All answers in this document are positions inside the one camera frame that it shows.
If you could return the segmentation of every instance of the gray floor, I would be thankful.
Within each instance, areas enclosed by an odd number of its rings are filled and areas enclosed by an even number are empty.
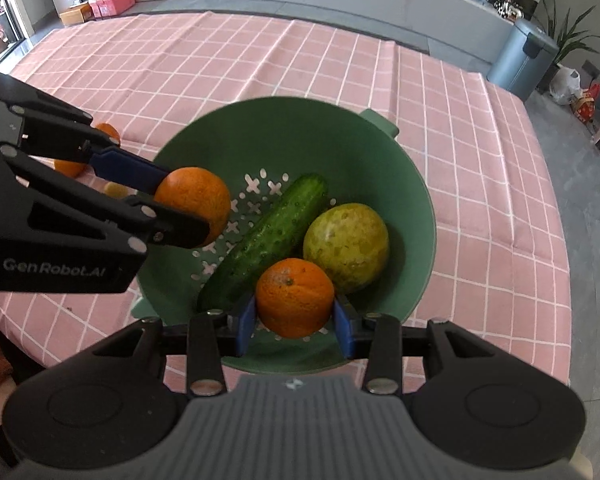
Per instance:
[[[582,452],[600,480],[600,154],[569,111],[537,93],[526,103],[558,199],[571,266],[571,386],[585,401]]]
[[[291,6],[261,0],[166,0],[143,2],[129,13],[182,10],[257,12],[302,18],[359,30],[428,52],[431,56],[471,72],[486,73],[489,65],[446,44],[423,38],[386,23],[344,12],[309,6]],[[9,72],[41,38],[61,23],[45,25],[0,65]],[[571,383],[586,402],[587,431],[582,451],[600,480],[600,155],[590,145],[590,133],[568,110],[535,93],[526,104],[544,151],[558,198],[571,266],[573,351]]]

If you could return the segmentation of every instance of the brown box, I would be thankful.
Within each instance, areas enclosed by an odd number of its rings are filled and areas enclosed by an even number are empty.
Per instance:
[[[60,13],[60,20],[67,25],[75,25],[76,23],[84,23],[93,19],[93,11],[89,4],[78,4],[69,7],[65,12]]]

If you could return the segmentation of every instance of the cucumber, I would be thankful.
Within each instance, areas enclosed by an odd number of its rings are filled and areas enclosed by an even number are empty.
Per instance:
[[[288,258],[309,225],[328,206],[327,182],[317,174],[296,179],[218,265],[198,296],[196,310],[230,311],[270,266]]]

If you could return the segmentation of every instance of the table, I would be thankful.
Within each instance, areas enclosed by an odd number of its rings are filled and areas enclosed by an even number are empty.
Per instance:
[[[438,249],[410,326],[445,317],[567,381],[569,266],[554,190],[522,102],[441,61],[325,25],[233,14],[164,14],[56,30],[13,75],[81,107],[151,159],[196,117],[265,95],[308,96],[397,123],[429,187]],[[104,182],[81,180],[101,189]],[[0,292],[0,330],[51,366],[132,322],[120,295]],[[362,378],[364,363],[327,373]],[[240,372],[226,369],[229,386]],[[424,380],[404,360],[404,385]],[[184,357],[166,383],[184,388]]]

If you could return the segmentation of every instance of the green colander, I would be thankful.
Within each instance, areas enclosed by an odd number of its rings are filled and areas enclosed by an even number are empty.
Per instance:
[[[196,250],[152,246],[138,274],[143,295],[135,317],[185,323],[200,287],[228,251],[303,173],[329,184],[331,205],[361,202],[384,219],[390,258],[381,277],[350,295],[360,312],[407,319],[425,290],[436,250],[427,187],[395,142],[396,126],[372,110],[357,115],[302,98],[267,97],[227,105],[203,116],[163,147],[155,162],[175,170],[207,168],[229,187],[232,214],[224,233]],[[300,340],[259,325],[247,355],[224,364],[248,372],[305,374],[343,364],[331,325]]]

